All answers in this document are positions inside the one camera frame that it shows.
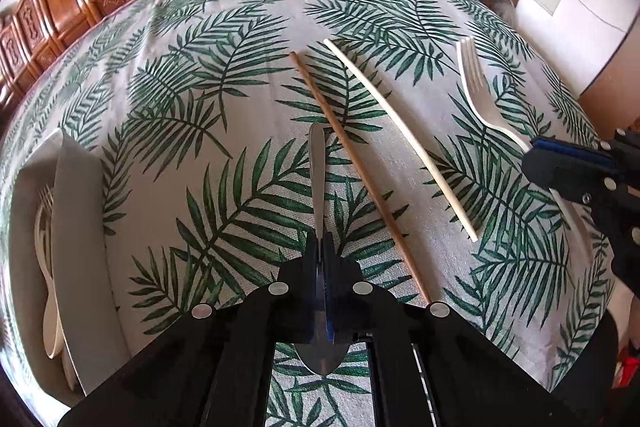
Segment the grey rectangular tray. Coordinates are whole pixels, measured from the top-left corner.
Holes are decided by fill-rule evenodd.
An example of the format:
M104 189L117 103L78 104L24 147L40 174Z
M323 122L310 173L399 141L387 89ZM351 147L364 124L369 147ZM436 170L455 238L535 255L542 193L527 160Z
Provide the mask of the grey rectangular tray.
M130 358L113 297L103 232L102 165L55 130L18 170L9 217L9 274L17 337L39 387L73 407ZM66 384L61 353L49 359L42 341L47 288L38 267L34 225L40 190L53 194L52 270L63 340L78 385Z

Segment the green leaf print tablecloth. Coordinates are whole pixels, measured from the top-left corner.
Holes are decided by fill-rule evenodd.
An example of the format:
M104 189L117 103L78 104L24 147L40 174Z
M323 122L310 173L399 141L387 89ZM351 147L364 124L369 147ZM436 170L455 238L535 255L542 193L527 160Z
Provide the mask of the green leaf print tablecloth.
M570 87L477 0L136 0L76 42L1 143L1 207L55 130L103 166L115 307L139 351L199 301L273 280L312 227L307 133L321 109L296 52L387 197L434 297L544 387L565 384L605 311L612 251L584 254L474 116L456 43L472 36L501 114L591 145Z

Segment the plastic bag on floor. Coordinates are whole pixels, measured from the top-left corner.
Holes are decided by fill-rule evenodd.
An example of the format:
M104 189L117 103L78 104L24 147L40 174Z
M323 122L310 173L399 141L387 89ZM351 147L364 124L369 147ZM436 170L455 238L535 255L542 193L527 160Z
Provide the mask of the plastic bag on floor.
M494 11L507 24L514 26L516 23L515 6L512 0L480 0Z

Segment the metal fork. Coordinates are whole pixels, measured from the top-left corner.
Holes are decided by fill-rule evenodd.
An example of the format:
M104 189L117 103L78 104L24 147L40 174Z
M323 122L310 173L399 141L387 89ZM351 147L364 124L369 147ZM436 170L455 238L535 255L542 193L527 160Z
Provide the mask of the metal fork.
M42 206L42 225L41 228L44 232L43 250L44 259L46 259L47 268L49 272L52 272L52 242L51 242L51 225L52 225L52 213L53 213L53 194L52 188L49 185L45 185L40 190L40 202Z

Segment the white plastic fork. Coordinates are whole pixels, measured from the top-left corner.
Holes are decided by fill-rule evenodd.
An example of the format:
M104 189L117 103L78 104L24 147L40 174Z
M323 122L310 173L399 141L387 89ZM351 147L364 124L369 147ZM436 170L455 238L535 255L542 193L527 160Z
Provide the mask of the white plastic fork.
M487 128L503 134L513 141L523 153L527 153L532 148L529 139L526 139L524 135L516 131L502 117L491 96L488 82L480 67L480 59L477 56L474 39L472 37L462 38L457 42L456 50L465 98L471 105L475 116ZM561 195L553 188L550 190L550 194L576 237L580 250L584 254L589 254L588 232L577 210L571 202L562 199Z

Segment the dark brown wooden chopstick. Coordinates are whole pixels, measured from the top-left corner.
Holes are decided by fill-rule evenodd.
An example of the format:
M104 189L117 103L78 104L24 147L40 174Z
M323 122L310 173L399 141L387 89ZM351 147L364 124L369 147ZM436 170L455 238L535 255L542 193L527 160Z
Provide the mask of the dark brown wooden chopstick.
M386 199L383 197L380 191L378 191L378 188L373 182L372 176L370 176L370 173L367 172L366 166L363 164L357 154L357 151L352 146L352 141L350 141L346 131L333 113L329 102L326 101L326 98L312 79L303 61L295 52L290 52L288 56L292 60L299 74L302 75L307 88L314 96L314 99L320 106L324 117L326 117L326 120L336 134L338 141L340 141L340 143L343 145L344 151L346 152L348 158L352 162L352 165L358 172L363 185L366 187L369 196L373 200L378 213L381 215L381 218L386 225L387 230L390 232L390 236L392 236L392 239L394 240L396 249L400 252L402 260L404 260L405 265L407 265L407 268L413 280L416 282L416 286L418 286L419 288L420 295L422 296L424 301L428 305L430 305L433 300L428 293L425 283L422 281L418 265L416 264L416 260L414 260L413 255L410 253L410 249L405 241L405 237L402 235L400 228L398 228L397 222L393 217L393 213L387 206Z

